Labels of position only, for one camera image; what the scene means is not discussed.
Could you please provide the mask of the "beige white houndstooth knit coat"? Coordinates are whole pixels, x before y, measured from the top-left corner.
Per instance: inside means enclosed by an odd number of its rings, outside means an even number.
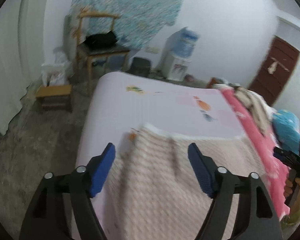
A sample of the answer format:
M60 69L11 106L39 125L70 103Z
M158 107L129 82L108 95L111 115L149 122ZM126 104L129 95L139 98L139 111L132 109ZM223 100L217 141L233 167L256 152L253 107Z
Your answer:
M121 239L194 239L212 200L202 192L187 156L195 143L231 173L267 181L261 158L246 135L187 136L143 125L116 153L107 185Z

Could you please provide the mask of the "beige clothes pile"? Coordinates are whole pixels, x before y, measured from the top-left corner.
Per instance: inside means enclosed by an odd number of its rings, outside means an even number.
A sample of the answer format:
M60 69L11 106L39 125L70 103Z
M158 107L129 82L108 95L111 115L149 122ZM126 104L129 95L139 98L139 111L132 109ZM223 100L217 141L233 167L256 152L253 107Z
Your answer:
M250 112L258 130L265 136L277 110L270 107L260 94L241 86L235 87L235 97Z

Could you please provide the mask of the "black clothes on chair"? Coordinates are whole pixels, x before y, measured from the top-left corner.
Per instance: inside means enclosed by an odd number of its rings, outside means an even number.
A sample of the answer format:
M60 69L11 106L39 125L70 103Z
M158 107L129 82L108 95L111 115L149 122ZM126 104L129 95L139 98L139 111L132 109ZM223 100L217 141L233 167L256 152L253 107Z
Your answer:
M87 36L83 42L90 50L110 49L116 46L116 43L117 37L112 31Z

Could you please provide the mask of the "red floral blanket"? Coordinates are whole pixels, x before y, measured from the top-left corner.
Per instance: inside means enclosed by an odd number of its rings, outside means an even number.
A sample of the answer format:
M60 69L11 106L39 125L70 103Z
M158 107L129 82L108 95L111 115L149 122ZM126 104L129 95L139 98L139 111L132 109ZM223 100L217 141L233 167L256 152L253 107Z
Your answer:
M212 87L221 91L226 101L237 115L247 136L258 153L266 171L266 188L273 201L277 216L282 218L289 213L289 207L285 205L285 198L283 196L288 168L273 157L273 148L277 145L275 134L270 123L273 109L266 104L261 96L248 91L248 95L252 97L253 102L256 103L257 110L266 121L267 130L262 133L255 123L249 109L235 96L236 91L234 88L226 84L214 84Z

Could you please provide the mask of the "teal blue garment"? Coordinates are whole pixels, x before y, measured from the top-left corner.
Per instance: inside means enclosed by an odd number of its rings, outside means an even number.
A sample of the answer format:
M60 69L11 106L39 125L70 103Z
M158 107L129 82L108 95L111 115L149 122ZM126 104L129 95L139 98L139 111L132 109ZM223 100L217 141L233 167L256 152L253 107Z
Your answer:
M300 146L300 121L298 117L290 111L278 110L272 116L272 126L281 148L298 154Z

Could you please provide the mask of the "white fluffy sleeve right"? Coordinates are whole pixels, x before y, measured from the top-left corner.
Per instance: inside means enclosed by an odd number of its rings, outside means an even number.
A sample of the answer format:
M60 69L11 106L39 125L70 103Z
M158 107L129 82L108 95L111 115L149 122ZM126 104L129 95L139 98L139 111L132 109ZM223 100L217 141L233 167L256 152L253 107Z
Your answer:
M282 231L295 230L300 224L300 209L293 215L285 215L280 224Z

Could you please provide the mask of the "small wooden stool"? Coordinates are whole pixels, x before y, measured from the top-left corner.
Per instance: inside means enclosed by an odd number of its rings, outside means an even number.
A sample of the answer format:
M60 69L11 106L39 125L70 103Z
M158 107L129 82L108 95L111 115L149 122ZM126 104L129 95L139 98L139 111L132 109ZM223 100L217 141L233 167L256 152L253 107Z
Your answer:
M72 85L40 86L36 92L36 101L42 110L63 109L73 111Z

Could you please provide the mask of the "dark red wooden door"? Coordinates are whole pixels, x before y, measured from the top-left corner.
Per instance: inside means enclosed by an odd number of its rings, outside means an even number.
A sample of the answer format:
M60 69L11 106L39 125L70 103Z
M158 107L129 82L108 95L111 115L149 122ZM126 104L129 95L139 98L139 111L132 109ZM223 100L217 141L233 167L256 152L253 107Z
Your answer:
M268 105L273 105L293 74L300 51L275 36L266 59L249 85Z

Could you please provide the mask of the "white water dispenser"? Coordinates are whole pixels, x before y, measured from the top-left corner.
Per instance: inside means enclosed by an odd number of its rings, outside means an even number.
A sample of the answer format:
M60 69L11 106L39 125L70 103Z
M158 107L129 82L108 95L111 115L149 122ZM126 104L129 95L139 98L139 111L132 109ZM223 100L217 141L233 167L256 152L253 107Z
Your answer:
M173 52L181 36L181 30L173 33L166 41L162 50L157 69L161 71L162 76L169 81L182 82L187 74L191 64L189 58L182 58Z

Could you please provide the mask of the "white plastic bags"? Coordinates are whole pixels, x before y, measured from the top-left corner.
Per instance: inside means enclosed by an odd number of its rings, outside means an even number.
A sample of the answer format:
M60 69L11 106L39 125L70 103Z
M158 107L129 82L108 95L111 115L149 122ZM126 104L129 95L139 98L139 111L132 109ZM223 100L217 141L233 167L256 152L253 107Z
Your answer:
M73 75L72 62L61 47L53 51L55 61L42 64L42 85L44 87L63 86L69 84L69 78Z

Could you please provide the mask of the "black waste bin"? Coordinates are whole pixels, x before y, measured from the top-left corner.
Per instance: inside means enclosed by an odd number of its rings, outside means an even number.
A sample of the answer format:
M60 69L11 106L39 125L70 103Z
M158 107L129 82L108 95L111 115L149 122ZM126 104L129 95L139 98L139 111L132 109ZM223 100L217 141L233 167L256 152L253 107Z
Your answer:
M141 57L134 57L128 73L136 76L148 77L150 71L151 61Z

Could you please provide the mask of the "blue water bottle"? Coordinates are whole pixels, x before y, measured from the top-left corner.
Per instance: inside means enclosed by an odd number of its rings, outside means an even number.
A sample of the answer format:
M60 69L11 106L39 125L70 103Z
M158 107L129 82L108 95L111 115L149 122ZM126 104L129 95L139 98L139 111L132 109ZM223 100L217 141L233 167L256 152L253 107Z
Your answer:
M187 27L181 29L180 36L173 47L175 55L182 58L191 57L200 35Z

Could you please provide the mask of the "wooden chair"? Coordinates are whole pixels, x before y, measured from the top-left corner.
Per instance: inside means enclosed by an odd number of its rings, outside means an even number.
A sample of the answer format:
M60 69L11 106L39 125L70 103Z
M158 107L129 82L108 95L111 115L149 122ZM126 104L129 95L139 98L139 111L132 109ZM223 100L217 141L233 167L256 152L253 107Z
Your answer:
M87 36L84 41L81 41L82 25L85 18L110 18L110 29L107 33L90 35ZM128 63L130 49L119 45L114 33L115 21L119 18L120 16L117 14L90 10L87 7L81 8L77 15L78 27L74 32L74 36L76 37L76 63L79 64L81 59L85 59L87 61L88 95L91 95L93 92L92 67L94 59L105 58L106 62L108 62L111 56L122 56L122 70L125 69Z

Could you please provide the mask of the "white curtain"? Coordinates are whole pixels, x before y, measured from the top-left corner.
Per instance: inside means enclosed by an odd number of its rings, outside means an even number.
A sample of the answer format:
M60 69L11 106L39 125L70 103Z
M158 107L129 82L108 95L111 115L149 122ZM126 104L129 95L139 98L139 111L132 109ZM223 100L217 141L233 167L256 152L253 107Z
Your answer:
M0 139L22 109L21 98L44 62L47 0L0 2Z

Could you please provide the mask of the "wall power socket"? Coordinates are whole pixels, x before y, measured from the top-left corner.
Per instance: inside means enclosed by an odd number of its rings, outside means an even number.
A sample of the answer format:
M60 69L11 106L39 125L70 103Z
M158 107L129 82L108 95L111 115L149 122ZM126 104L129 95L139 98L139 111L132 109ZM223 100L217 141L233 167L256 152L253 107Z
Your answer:
M147 53L150 53L150 54L158 54L158 53L160 53L160 48L159 47L147 46L145 51Z

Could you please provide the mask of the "teal floral wall cloth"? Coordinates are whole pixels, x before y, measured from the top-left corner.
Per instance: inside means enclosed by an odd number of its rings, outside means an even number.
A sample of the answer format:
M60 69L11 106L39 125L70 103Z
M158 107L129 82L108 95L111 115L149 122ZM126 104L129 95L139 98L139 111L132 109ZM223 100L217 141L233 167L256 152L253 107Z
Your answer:
M114 33L119 44L142 49L165 25L174 25L184 0L72 0L71 10L118 15Z

